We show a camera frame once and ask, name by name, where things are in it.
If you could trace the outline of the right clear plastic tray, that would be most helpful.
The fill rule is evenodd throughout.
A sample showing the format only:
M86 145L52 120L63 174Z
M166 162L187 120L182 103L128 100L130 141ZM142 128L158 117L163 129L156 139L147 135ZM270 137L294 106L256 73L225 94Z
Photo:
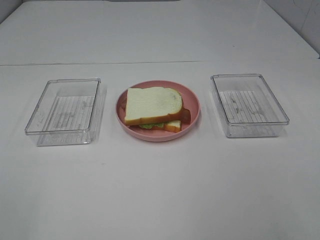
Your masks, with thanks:
M217 74L211 81L226 137L278 137L290 123L261 74Z

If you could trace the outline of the left clear plastic tray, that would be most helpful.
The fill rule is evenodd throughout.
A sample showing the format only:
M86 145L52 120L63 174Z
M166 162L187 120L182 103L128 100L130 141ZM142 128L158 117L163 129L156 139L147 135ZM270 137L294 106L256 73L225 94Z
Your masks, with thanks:
M24 129L25 135L38 147L93 142L102 113L100 88L99 78L48 81Z

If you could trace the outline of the green lettuce leaf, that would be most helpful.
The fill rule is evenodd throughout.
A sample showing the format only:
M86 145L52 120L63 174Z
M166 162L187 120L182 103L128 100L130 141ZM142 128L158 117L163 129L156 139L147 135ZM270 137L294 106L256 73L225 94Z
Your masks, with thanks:
M164 129L164 123L147 123L147 124L139 124L138 126L142 129L147 130L163 130Z

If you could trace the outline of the bacon strip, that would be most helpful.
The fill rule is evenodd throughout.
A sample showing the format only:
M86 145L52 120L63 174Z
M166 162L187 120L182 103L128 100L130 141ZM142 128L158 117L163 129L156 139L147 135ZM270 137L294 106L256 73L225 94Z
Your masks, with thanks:
M124 99L120 105L120 107L125 111L126 110L126 105L127 105L127 99Z
M181 109L180 121L184 124L191 123L191 112L184 107Z

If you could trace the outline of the bread slice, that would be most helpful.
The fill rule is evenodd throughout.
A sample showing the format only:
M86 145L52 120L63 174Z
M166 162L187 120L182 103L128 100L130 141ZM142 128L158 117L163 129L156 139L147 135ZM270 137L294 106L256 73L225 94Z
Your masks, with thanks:
M169 122L163 122L164 123L164 128L163 129L143 129L140 128L139 125L133 125L130 126L131 128L139 128L143 130L161 130L161 131L167 131L167 132L172 132L172 133L178 133L182 130L182 123L180 120L173 120Z
M182 96L173 88L128 88L124 124L134 126L178 120L182 111Z

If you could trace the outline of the pink round plate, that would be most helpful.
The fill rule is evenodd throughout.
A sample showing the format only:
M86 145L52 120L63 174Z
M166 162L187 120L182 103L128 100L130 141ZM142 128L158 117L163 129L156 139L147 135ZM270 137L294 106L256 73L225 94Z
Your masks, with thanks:
M177 90L182 95L183 105L190 111L190 123L182 123L181 131L179 132L169 132L162 130L158 127L155 129L145 129L134 126L125 125L125 110L121 107L121 104L126 102L127 90L125 90L118 98L116 103L116 115L117 119L122 126L123 130L130 134L131 136L138 138L140 140L149 142L165 142L177 139L186 133L188 133L192 128L195 127L197 120L200 116L201 107L197 95L190 90L188 87L165 80L152 80L138 83L133 86L134 88L147 88L147 87L171 87Z

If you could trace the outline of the clear plastic tray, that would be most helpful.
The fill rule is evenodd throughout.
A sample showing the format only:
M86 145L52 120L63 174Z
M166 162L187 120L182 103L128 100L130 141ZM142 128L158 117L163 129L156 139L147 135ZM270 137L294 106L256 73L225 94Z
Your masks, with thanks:
M217 74L211 81L226 137L278 137L290 123L261 74Z
M24 129L25 135L38 147L93 142L102 113L100 88L99 78L48 81Z

